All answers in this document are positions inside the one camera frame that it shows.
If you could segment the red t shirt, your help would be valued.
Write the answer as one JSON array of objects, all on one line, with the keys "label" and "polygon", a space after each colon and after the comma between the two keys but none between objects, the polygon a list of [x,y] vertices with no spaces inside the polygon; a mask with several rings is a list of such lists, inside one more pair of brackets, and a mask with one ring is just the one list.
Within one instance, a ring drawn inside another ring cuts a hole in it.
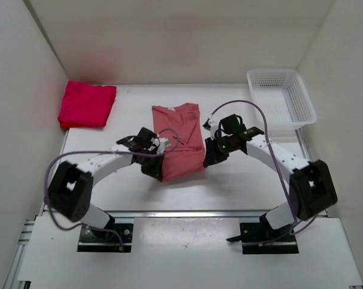
[{"label": "red t shirt", "polygon": [[60,128],[103,128],[106,125],[104,121],[90,121],[90,122],[64,122],[59,121]]}]

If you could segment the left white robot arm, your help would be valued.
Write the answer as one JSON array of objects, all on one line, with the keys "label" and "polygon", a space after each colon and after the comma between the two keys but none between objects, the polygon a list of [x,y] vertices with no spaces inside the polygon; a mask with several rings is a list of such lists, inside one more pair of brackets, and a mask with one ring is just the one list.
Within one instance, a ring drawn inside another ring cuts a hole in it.
[{"label": "left white robot arm", "polygon": [[91,203],[93,187],[132,164],[139,164],[143,174],[162,180],[164,155],[171,144],[169,139],[142,128],[137,135],[116,141],[107,151],[93,152],[93,157],[86,161],[61,162],[45,187],[50,214],[61,214],[75,227],[88,227],[101,241],[120,241],[114,217]]}]

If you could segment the magenta t shirt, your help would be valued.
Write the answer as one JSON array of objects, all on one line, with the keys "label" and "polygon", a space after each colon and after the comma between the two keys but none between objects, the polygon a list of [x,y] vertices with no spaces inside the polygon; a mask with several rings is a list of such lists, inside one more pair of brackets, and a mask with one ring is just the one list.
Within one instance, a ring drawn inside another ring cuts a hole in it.
[{"label": "magenta t shirt", "polygon": [[116,95],[115,86],[70,80],[61,102],[58,122],[104,121],[107,124]]}]

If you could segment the light pink t shirt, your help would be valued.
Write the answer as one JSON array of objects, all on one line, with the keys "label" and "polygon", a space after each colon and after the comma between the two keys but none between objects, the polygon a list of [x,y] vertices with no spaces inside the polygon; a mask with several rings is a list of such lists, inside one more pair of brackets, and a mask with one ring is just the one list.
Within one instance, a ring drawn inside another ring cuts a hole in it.
[{"label": "light pink t shirt", "polygon": [[164,156],[163,181],[203,170],[205,146],[200,129],[198,104],[152,107],[154,132],[171,140],[176,149]]}]

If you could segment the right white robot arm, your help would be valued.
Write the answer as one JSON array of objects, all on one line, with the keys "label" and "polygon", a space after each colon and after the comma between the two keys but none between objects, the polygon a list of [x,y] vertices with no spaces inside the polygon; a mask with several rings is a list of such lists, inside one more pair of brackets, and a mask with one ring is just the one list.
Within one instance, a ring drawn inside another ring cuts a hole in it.
[{"label": "right white robot arm", "polygon": [[241,151],[273,169],[288,190],[287,201],[260,217],[259,234],[274,240],[281,228],[295,221],[307,221],[337,203],[338,197],[327,164],[297,157],[257,127],[246,128],[242,118],[232,114],[219,122],[207,120],[204,167],[228,159],[230,153]]}]

